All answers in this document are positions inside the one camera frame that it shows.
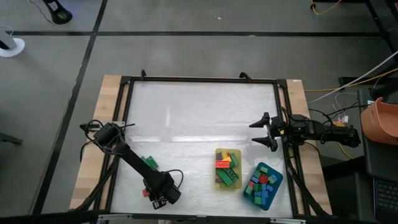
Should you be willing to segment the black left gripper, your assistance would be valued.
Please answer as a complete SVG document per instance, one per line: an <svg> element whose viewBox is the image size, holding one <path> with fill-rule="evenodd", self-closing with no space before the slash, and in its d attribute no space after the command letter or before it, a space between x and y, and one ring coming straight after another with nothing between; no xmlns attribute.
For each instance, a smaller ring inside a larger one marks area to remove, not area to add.
<svg viewBox="0 0 398 224"><path fill-rule="evenodd" d="M143 183L155 210L167 203L175 204L182 194L168 172L153 171Z"/></svg>

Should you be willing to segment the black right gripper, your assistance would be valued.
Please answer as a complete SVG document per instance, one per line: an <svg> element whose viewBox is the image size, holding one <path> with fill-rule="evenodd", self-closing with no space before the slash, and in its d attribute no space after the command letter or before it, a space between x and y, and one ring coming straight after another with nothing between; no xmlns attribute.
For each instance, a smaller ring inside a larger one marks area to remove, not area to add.
<svg viewBox="0 0 398 224"><path fill-rule="evenodd" d="M285 130L288 128L288 123L281 120L278 116L272 117L268 112L264 112L262 118L255 123L249 125L250 128L263 128L267 126L268 136L263 138L252 138L252 141L267 146L272 152L276 152L278 145L275 140L276 137L282 137Z"/></svg>

